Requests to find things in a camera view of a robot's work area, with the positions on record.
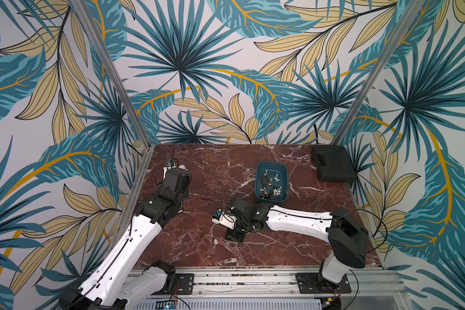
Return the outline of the teal plastic storage box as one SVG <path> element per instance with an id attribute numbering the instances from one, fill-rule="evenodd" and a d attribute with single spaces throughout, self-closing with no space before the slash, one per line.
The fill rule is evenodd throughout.
<path id="1" fill-rule="evenodd" d="M 254 193 L 259 203 L 282 204 L 289 195 L 288 168 L 277 161 L 257 165 Z"/>

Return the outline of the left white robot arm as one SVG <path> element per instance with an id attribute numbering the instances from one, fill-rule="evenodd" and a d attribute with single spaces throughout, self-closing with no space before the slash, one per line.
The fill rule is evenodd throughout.
<path id="1" fill-rule="evenodd" d="M 60 308 L 132 309 L 153 293 L 174 292 L 176 270 L 162 261 L 134 280 L 127 277 L 149 244 L 182 212 L 190 183 L 191 173 L 184 165 L 165 169 L 163 182 L 138 204 L 107 258 L 77 288 L 63 290 Z"/>

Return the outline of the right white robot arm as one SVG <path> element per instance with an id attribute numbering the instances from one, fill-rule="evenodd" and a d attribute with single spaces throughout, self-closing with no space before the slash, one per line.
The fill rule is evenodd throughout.
<path id="1" fill-rule="evenodd" d="M 235 198 L 227 210 L 218 209 L 212 221 L 227 228 L 226 240 L 239 244 L 246 234 L 262 230 L 298 233 L 329 244 L 331 250 L 316 279 L 321 284 L 336 286 L 348 271 L 366 266 L 369 232 L 343 208 L 310 213 L 274 204 L 252 205 Z"/>

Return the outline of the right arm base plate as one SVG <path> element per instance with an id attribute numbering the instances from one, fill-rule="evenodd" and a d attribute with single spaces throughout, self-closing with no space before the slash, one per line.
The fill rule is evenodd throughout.
<path id="1" fill-rule="evenodd" d="M 332 294 L 340 295 L 351 293 L 351 286 L 347 276 L 343 276 L 338 284 L 323 278 L 318 273 L 297 273 L 295 275 L 300 294 Z"/>

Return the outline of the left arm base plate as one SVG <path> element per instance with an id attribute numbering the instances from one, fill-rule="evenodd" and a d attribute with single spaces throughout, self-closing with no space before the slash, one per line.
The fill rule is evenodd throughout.
<path id="1" fill-rule="evenodd" d="M 195 275 L 192 273 L 178 273 L 168 280 L 163 289 L 152 295 L 177 294 L 178 296 L 192 295 L 195 282 Z"/>

